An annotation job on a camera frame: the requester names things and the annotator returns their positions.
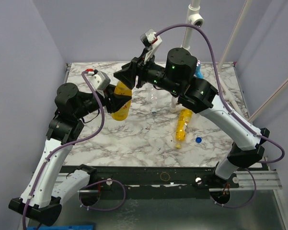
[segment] marble tabletop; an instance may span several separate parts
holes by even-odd
[[[122,62],[73,63],[67,82],[75,83],[82,92],[90,92],[81,72],[93,68],[103,71],[116,85],[113,73],[120,70]],[[216,86],[211,64],[202,64],[205,79]],[[247,110],[235,76],[233,64],[225,64],[220,76],[237,99],[237,104],[247,117]],[[105,124],[99,135],[75,145],[64,165],[87,164],[93,166],[181,166],[214,167],[230,150],[232,139],[206,118],[193,114],[186,141],[181,149],[175,148],[175,130],[180,112],[169,111],[171,95],[158,91],[158,111],[151,114],[147,102],[147,87],[132,91],[129,115],[124,121],[115,121],[105,114]],[[89,120],[96,112],[85,117]],[[101,116],[85,125],[79,138],[95,132],[101,123]],[[202,142],[196,143],[196,137]]]

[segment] marble table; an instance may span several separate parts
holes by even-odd
[[[68,81],[75,83],[80,91],[90,92],[81,72],[93,68],[103,71],[111,78],[111,83],[118,82],[113,73],[120,70],[122,62],[73,63]],[[205,79],[216,86],[211,64],[201,67]],[[225,64],[220,76],[230,91],[237,98],[237,104],[247,117],[247,110],[240,92],[232,64]],[[175,130],[179,112],[169,111],[171,96],[166,91],[159,91],[158,111],[151,114],[147,103],[147,88],[134,89],[128,118],[115,121],[110,114],[105,114],[105,125],[99,135],[89,141],[77,144],[66,158],[64,165],[93,166],[175,166],[175,167],[214,167],[230,150],[232,139],[206,118],[193,114],[189,124],[186,141],[181,149],[175,149]],[[85,117],[89,120],[96,112]],[[85,125],[79,138],[95,132],[101,123],[101,116]],[[202,142],[196,143],[196,137]]]

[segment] blue object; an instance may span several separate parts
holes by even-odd
[[[201,141],[202,141],[201,138],[196,138],[196,142],[197,142],[197,143],[200,143]]]
[[[198,60],[195,75],[196,77],[203,79],[203,75],[200,72],[200,67],[201,67],[201,64],[200,64],[200,61]]]
[[[29,227],[28,230],[35,230],[36,227]],[[85,226],[64,226],[64,227],[40,227],[39,230],[94,230],[93,225]]]

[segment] bottle cap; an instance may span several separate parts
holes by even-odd
[[[201,141],[202,141],[202,139],[201,139],[201,138],[199,138],[199,137],[198,137],[198,138],[196,138],[196,142],[197,142],[197,143],[200,143]]]

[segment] gray floor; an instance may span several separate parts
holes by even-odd
[[[241,204],[251,192],[232,192],[229,204]],[[119,201],[100,201],[109,208]],[[284,230],[272,191],[259,191],[255,200],[239,209],[221,208],[211,200],[127,200],[112,212],[80,208],[78,197],[63,207],[56,226],[91,225],[94,230]]]

